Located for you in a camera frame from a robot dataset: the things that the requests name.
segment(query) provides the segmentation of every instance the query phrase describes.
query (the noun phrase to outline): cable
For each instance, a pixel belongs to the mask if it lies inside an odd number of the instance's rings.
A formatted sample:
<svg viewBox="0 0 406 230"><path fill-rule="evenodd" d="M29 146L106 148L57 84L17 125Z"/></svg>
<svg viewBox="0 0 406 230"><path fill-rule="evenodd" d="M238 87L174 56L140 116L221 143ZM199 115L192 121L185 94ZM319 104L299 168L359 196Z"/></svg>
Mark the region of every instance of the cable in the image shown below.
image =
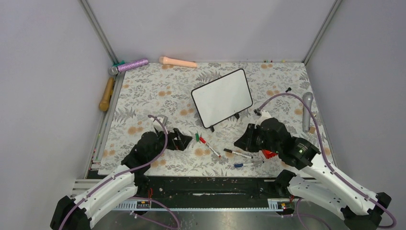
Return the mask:
<svg viewBox="0 0 406 230"><path fill-rule="evenodd" d="M304 227L305 229L309 230L309 229L307 228L307 226L305 225L305 223L303 223L303 220L302 220L302 218L301 218L300 215L299 215L299 204L300 204L301 201L302 201L302 198L300 198L300 199L297 201L297 203L296 203L296 215L297 215L297 218L299 219L300 223L303 225L303 227Z"/></svg>
<svg viewBox="0 0 406 230"><path fill-rule="evenodd" d="M350 182L348 182L344 177L342 177L340 174L338 174L337 172L335 172L335 170L333 169L333 167L330 165L330 162L328 162L326 153L325 153L325 151L324 151L324 148L323 148L323 141L322 141L321 136L320 136L320 130L319 130L319 128L318 128L318 124L317 124L316 118L315 118L315 116L313 115L312 110L309 108L309 106L307 106L307 105L305 104L305 102L304 102L300 97L298 97L298 96L295 95L295 94L288 93L288 92L279 93L279 94L277 94L277 95L275 95L275 96L272 96L272 97L269 98L268 100L266 100L266 101L258 108L258 110L263 109L263 107L266 106L266 104L268 104L272 99L274 99L274 98L276 98L276 97L284 96L284 95L292 96L292 97L298 99L298 100L303 104L303 106L306 108L306 110L310 113L310 116L311 116L311 118L312 118L312 120L313 120L313 122L314 122L314 124L315 124L315 126L316 126L317 139L318 139L318 142L319 142L319 144L320 144L321 155L323 156L323 160L324 160L324 162L326 163L327 167L333 172L334 175L336 175L336 177L338 177L338 178L339 178L343 183L345 183L348 187L350 187L352 190L354 190L355 192L357 192L358 194L360 194L360 195L361 195L362 197L364 197L365 199L367 199L367 200L371 201L372 203L374 203L376 206L378 206L380 209L382 209L385 213L388 214L388 216L392 219L392 222L393 222L393 223L392 223L391 225L388 225L388 226L381 226L381 225L380 225L380 226L378 226L379 228L381 228L381 229L392 229L392 228L394 228L394 227L396 226L396 224L397 224L397 221L396 221L396 218L394 217L394 215L393 215L388 209L386 209L384 206L382 206L381 204L379 204L377 201L371 199L368 195L366 195L365 193L363 193L362 191L360 191L358 188L354 187L354 186L353 186Z"/></svg>
<svg viewBox="0 0 406 230"><path fill-rule="evenodd" d="M297 217L297 214L282 215L282 216L281 215L266 215L266 216L269 216L269 217L281 217L281 218L293 218L293 217ZM328 228L328 230L332 230L332 228L327 224L327 222L325 220L321 219L320 217L317 217L315 215L310 215L310 214L300 214L300 216L309 217L309 218L313 218L315 220L318 220L319 222L323 223Z"/></svg>
<svg viewBox="0 0 406 230"><path fill-rule="evenodd" d="M135 214L136 217L140 217L140 218L142 218L142 219L144 219L144 220L148 220L148 221L150 221L150 222L152 222L152 223L155 223L155 224L158 224L158 225L160 225L160 226L162 226L162 227L164 227L164 228L173 229L173 230L178 230L178 229L180 229L180 223L179 223L178 218L176 218L175 214L174 214L168 207L166 207L165 205L163 205L163 204L160 203L159 201L156 201L156 200L153 200L153 199L149 199L149 198L142 198L142 197L132 197L131 199L135 199L135 200L148 200L149 202L153 202L153 203L158 204L159 206L161 206L161 207L163 207L164 209L166 209L166 210L173 216L173 218L175 218L176 224L177 224L178 226L177 226L176 228L175 228L175 227L171 227L171 226L168 226L168 225L161 224L161 223L159 223L159 222L156 221L156 220L153 220L153 219L150 219L150 218L147 218L147 217L144 217L144 216L140 216L140 215Z"/></svg>
<svg viewBox="0 0 406 230"><path fill-rule="evenodd" d="M114 175L114 178L117 177L117 176L123 175L123 174L125 174L125 173L130 173L130 172L132 172L132 171L135 171L135 170L144 168L144 167L150 165L152 162L156 161L156 160L164 153L164 151L165 151L165 149L166 149L166 147L167 147L167 145L168 145L168 131L166 130L165 126L164 126L156 117L154 117L153 115L148 115L148 117L149 117L149 118L153 118L154 120L156 120L156 121L161 125L162 129L164 130L164 134L165 134L165 144L164 144L164 148L162 149L161 153L158 154L158 155L157 155L154 159L152 159L150 162L145 163L145 164L143 164L143 165L141 165L141 166L137 166L137 167L135 167L135 168L129 169L129 170L125 170L125 171L119 172L119 173L117 173L116 175ZM98 185L96 188L94 188L92 191L90 191L89 194L88 194L86 197L84 197L83 199L81 199L81 200L66 214L66 216L65 216L65 218L62 220L62 223L61 223L61 225L59 226L58 230L62 230L62 229L63 229L63 227L64 227L66 221L68 220L68 218L70 217L70 215L72 215L72 212L73 212L77 207L79 207L79 206L80 206L83 202L85 202L92 194L94 194L97 190L99 190L101 187L103 187L105 184L107 184L107 183L110 182L111 180L113 180L113 177L110 177L109 179L105 180L103 183L101 183L101 184Z"/></svg>

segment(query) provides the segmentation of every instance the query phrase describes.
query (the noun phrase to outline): floral tablecloth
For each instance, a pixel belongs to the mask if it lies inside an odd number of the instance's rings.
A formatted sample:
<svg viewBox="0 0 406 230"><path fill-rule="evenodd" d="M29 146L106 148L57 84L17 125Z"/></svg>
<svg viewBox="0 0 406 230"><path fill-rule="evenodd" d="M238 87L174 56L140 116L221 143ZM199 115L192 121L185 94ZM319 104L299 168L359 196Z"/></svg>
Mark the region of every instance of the floral tablecloth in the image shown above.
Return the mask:
<svg viewBox="0 0 406 230"><path fill-rule="evenodd" d="M264 164L234 168L234 163L249 162L249 159L223 152L223 149L238 150L233 143L245 132L248 123L256 122L258 116L254 114L254 109L269 97L284 92L288 87L299 96L312 91L304 64L199 63L198 66L192 69L150 63L125 73L99 174L111 173L141 135L146 131L153 131L148 114L166 115L168 129L178 128L183 134L192 136L193 141L185 151L166 150L152 163L146 175L276 177L283 169L297 171L281 162L278 157L265 160ZM238 120L231 117L215 125L215 132L212 133L203 128L191 91L239 68L245 70L254 104L241 112ZM302 132L302 108L298 100L283 96L271 101L264 109L283 122L292 135L303 137L319 147L314 127L308 133ZM314 101L312 111L322 131L327 156L333 162ZM222 157L216 157L205 145L197 143L194 138L196 132L221 153ZM265 159L262 153L252 155L254 160Z"/></svg>

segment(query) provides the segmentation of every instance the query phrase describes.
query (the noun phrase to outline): whiteboard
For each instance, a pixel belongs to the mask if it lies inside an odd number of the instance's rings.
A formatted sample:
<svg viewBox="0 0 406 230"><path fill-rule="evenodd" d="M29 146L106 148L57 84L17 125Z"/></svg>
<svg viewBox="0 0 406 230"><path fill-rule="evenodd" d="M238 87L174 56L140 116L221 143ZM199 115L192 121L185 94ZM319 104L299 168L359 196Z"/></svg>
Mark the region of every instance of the whiteboard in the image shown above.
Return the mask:
<svg viewBox="0 0 406 230"><path fill-rule="evenodd" d="M302 61L335 0L89 0L119 60Z"/></svg>
<svg viewBox="0 0 406 230"><path fill-rule="evenodd" d="M238 69L192 90L192 98L205 128L253 104L243 69Z"/></svg>

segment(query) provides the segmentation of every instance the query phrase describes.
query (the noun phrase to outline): marker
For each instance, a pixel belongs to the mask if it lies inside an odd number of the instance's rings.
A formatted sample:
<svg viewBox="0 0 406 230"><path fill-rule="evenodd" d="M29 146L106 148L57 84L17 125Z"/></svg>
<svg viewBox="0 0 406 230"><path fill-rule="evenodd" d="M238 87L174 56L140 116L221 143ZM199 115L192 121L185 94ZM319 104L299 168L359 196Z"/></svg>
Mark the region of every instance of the marker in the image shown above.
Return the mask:
<svg viewBox="0 0 406 230"><path fill-rule="evenodd" d="M210 149L212 152L214 152L214 153L217 155L217 157L221 157L220 154L218 154L218 153L209 145L209 143L207 143L202 137L199 137L199 140L200 140L203 144L205 144L207 147L209 147L209 149Z"/></svg>
<svg viewBox="0 0 406 230"><path fill-rule="evenodd" d="M249 156L249 155L244 154L244 153L235 152L235 151L232 151L232 150L229 150L229 149L224 149L224 151L231 152L231 153L233 153L235 155L243 156L243 157L250 158L250 159L254 158L253 156Z"/></svg>
<svg viewBox="0 0 406 230"><path fill-rule="evenodd" d="M249 165L257 165L257 164L262 164L265 161L256 161L256 162L250 162L250 163L243 163L243 164L234 164L234 168L240 168L242 166L249 166Z"/></svg>

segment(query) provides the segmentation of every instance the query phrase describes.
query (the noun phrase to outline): green object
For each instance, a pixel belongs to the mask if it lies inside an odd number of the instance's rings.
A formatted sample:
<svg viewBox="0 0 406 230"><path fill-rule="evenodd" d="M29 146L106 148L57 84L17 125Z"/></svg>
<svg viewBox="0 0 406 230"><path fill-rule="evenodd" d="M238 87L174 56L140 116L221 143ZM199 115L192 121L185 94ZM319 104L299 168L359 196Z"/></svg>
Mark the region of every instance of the green object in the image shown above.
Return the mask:
<svg viewBox="0 0 406 230"><path fill-rule="evenodd" d="M124 60L122 60L120 63L115 64L115 65L113 65L113 66L119 66L119 65L122 65L122 64L125 64Z"/></svg>

